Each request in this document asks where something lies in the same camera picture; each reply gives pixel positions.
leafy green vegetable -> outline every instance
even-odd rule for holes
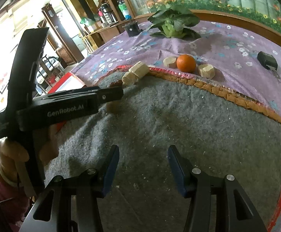
[[[163,7],[148,18],[153,23],[150,29],[158,28],[161,32],[152,33],[151,36],[165,36],[167,38],[182,39],[185,36],[193,39],[200,38],[200,35],[186,27],[193,27],[200,22],[200,19],[188,8],[175,4],[170,8]]]

brown frayed edge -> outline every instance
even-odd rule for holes
[[[279,116],[276,112],[273,110],[265,107],[264,105],[260,105],[257,103],[257,101],[254,101],[253,99],[249,99],[248,97],[242,96],[240,93],[236,92],[230,92],[225,87],[216,87],[211,84],[205,83],[203,81],[197,81],[194,78],[187,79],[187,78],[179,78],[175,75],[157,72],[157,71],[150,71],[148,75],[155,76],[157,78],[162,78],[167,81],[171,82],[177,82],[185,85],[191,85],[197,88],[200,88],[202,90],[207,90],[210,93],[222,97],[226,99],[227,101],[233,102],[241,107],[244,107],[247,110],[253,110],[256,112],[259,112],[279,123],[281,123],[281,116]]]

white block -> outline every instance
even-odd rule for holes
[[[135,74],[138,77],[138,79],[141,79],[149,71],[150,71],[149,67],[143,62],[138,62],[129,69],[129,72]]]
[[[215,76],[215,68],[210,64],[200,65],[198,69],[203,78],[212,79]]]
[[[176,60],[177,57],[169,56],[163,60],[163,64],[165,67],[176,69],[177,68]]]
[[[133,74],[132,72],[128,71],[123,75],[121,80],[123,82],[123,85],[130,86],[130,85],[133,85],[136,83],[137,76],[135,74]]]

black handheld device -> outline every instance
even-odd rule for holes
[[[8,82],[8,99],[0,112],[0,138],[19,142],[30,159],[16,163],[27,196],[37,196],[45,188],[44,169],[38,152],[47,141],[47,127],[62,121],[98,112],[99,105],[123,96],[122,87],[98,86],[61,91],[33,99],[36,73],[49,28],[26,30],[17,48]]]

human hand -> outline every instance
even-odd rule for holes
[[[48,140],[39,151],[39,159],[43,165],[47,165],[52,159],[58,157],[59,149],[55,138],[57,126],[51,125],[48,128]],[[16,141],[8,138],[0,139],[0,167],[5,176],[12,182],[17,182],[16,162],[26,162],[29,154],[25,148]]]

